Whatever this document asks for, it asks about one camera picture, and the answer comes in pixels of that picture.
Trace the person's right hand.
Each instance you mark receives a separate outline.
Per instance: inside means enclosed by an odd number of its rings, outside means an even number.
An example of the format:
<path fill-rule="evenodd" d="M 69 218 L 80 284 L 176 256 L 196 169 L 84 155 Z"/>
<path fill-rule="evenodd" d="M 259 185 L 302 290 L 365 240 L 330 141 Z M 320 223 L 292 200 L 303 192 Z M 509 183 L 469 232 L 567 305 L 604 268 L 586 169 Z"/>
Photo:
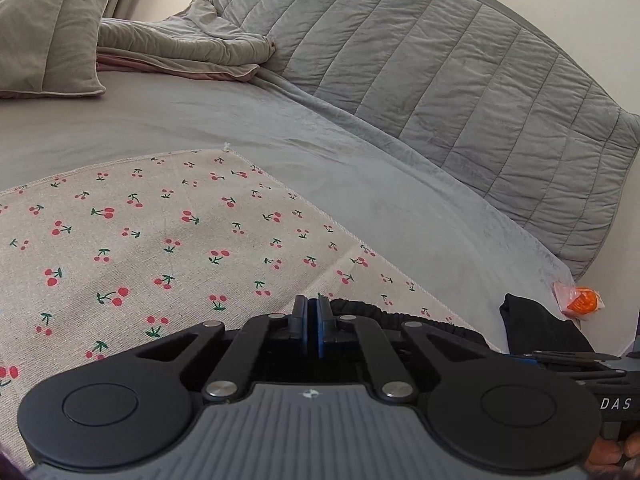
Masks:
<path fill-rule="evenodd" d="M 597 438 L 585 462 L 591 479 L 638 479 L 639 434 L 631 434 L 624 442 Z"/>

